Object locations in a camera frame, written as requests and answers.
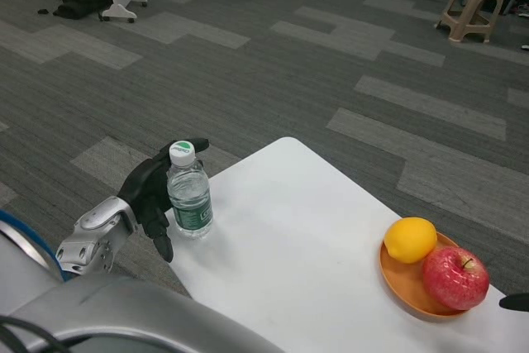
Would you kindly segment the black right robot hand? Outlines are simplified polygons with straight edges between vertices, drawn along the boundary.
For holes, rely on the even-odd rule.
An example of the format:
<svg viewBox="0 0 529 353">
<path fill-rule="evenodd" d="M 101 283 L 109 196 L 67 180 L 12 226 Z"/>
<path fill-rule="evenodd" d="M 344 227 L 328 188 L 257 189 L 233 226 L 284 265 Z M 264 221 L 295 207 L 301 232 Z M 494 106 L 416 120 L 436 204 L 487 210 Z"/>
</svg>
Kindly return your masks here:
<svg viewBox="0 0 529 353">
<path fill-rule="evenodd" d="M 515 293 L 505 296 L 500 299 L 498 304 L 507 310 L 529 312 L 529 293 Z"/>
</svg>

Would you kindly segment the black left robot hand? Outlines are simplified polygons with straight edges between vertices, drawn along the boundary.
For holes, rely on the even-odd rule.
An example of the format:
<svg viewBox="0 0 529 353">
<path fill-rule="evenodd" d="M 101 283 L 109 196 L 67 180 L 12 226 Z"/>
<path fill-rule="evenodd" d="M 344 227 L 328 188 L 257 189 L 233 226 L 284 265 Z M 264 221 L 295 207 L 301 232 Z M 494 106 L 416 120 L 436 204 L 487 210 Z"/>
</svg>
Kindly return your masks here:
<svg viewBox="0 0 529 353">
<path fill-rule="evenodd" d="M 170 147 L 171 144 L 165 145 L 157 155 L 136 166 L 126 177 L 117 195 L 129 205 L 137 223 L 168 263 L 174 258 L 168 236 L 169 220 L 165 215 L 173 209 L 167 190 L 167 172 L 171 167 Z"/>
</svg>

